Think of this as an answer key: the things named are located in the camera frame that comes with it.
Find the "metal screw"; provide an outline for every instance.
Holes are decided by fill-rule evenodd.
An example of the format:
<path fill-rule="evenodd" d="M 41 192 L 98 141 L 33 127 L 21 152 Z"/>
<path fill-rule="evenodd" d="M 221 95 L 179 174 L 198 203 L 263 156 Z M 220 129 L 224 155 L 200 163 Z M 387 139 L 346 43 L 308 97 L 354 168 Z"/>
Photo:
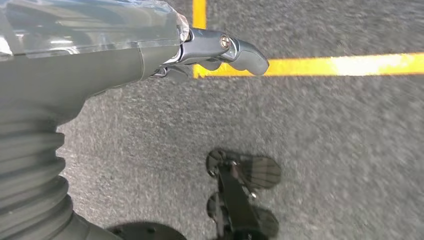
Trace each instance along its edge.
<path fill-rule="evenodd" d="M 250 197 L 250 199 L 255 200 L 258 196 L 256 195 L 256 193 L 251 192 L 251 193 L 249 194 L 249 197 Z"/>
<path fill-rule="evenodd" d="M 208 170 L 207 173 L 211 176 L 211 177 L 216 177 L 217 173 L 212 171 L 212 170 Z"/>
<path fill-rule="evenodd" d="M 223 49 L 228 49 L 231 44 L 230 38 L 227 35 L 222 35 L 219 43 Z"/>

